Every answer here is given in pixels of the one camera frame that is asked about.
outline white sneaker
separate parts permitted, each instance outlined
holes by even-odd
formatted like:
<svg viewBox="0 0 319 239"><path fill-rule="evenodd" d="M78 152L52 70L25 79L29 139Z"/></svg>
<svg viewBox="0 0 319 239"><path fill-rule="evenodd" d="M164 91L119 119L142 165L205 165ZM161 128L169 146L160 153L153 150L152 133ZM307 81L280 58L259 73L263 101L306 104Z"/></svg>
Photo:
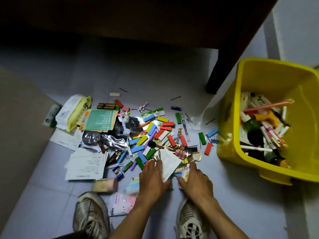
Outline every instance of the white sneaker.
<svg viewBox="0 0 319 239"><path fill-rule="evenodd" d="M93 239L110 236L110 221L103 199L94 192L85 192L78 198L73 217L73 230L85 230Z"/></svg>
<svg viewBox="0 0 319 239"><path fill-rule="evenodd" d="M207 239L211 226L199 208L185 199L178 207L176 217L176 239Z"/></svg>

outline red block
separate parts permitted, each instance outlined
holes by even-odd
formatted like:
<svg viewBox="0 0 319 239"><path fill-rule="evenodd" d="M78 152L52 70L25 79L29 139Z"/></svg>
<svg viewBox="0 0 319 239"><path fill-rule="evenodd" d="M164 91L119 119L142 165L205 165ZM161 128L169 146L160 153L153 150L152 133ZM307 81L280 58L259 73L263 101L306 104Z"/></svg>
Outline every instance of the red block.
<svg viewBox="0 0 319 239"><path fill-rule="evenodd" d="M184 135L181 135L181 136L180 136L180 139L181 139L182 145L183 145L184 147L187 147L187 142L186 142L186 139L185 139Z"/></svg>
<svg viewBox="0 0 319 239"><path fill-rule="evenodd" d="M172 130L172 128L170 126L160 126L160 129L161 130L168 130L168 131Z"/></svg>
<svg viewBox="0 0 319 239"><path fill-rule="evenodd" d="M167 137L168 137L169 142L171 143L172 147L175 147L176 146L176 142L174 141L172 135L168 135Z"/></svg>
<svg viewBox="0 0 319 239"><path fill-rule="evenodd" d="M156 133L156 135L154 136L155 139L158 139L162 134L163 134L164 130L160 130L158 133Z"/></svg>
<svg viewBox="0 0 319 239"><path fill-rule="evenodd" d="M123 107L123 104L119 100L115 100L114 103L117 104L120 108Z"/></svg>
<svg viewBox="0 0 319 239"><path fill-rule="evenodd" d="M174 122L163 122L162 125L163 126L174 126L175 123Z"/></svg>
<svg viewBox="0 0 319 239"><path fill-rule="evenodd" d="M212 147L213 147L213 144L211 144L211 143L209 142L209 143L207 144L207 146L206 146L206 149L205 149L204 154L205 154L205 155L209 155L210 152L211 152Z"/></svg>

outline green bottle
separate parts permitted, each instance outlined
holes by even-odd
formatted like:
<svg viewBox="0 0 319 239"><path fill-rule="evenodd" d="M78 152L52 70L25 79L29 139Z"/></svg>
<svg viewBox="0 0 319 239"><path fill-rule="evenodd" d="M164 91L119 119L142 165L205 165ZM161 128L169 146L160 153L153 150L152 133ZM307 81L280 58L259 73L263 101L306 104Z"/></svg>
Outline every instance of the green bottle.
<svg viewBox="0 0 319 239"><path fill-rule="evenodd" d="M240 119L242 121L242 126L247 130L247 132L260 129L258 121L251 119L249 115L246 115L243 112L240 112Z"/></svg>

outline hand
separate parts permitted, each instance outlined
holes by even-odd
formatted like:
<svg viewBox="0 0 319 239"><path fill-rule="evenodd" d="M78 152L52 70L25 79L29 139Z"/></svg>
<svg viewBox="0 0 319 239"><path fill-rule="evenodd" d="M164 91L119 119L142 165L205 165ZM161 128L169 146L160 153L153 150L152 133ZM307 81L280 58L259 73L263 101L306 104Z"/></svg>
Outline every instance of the hand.
<svg viewBox="0 0 319 239"><path fill-rule="evenodd" d="M139 175L140 190L137 197L138 202L152 207L169 188L171 181L167 180L165 183L162 181L162 166L161 160L156 163L156 166L154 160L145 165Z"/></svg>
<svg viewBox="0 0 319 239"><path fill-rule="evenodd" d="M177 180L186 196L199 208L204 207L207 202L217 203L213 194L213 183L201 170L197 169L195 162L190 163L187 182L183 177L177 177Z"/></svg>

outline yellow plastic bin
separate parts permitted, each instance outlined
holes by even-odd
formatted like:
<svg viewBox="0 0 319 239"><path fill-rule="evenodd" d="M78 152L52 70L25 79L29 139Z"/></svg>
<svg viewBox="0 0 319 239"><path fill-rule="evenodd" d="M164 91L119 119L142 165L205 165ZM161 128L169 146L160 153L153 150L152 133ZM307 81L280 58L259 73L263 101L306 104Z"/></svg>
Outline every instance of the yellow plastic bin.
<svg viewBox="0 0 319 239"><path fill-rule="evenodd" d="M255 167L262 178L292 185L290 179L319 182L319 75L312 68L279 60L246 58L239 62L236 80L225 94L220 109L219 158ZM293 99L286 121L291 125L280 154L292 169L285 169L246 155L240 148L239 109L241 92L263 94L271 102Z"/></svg>

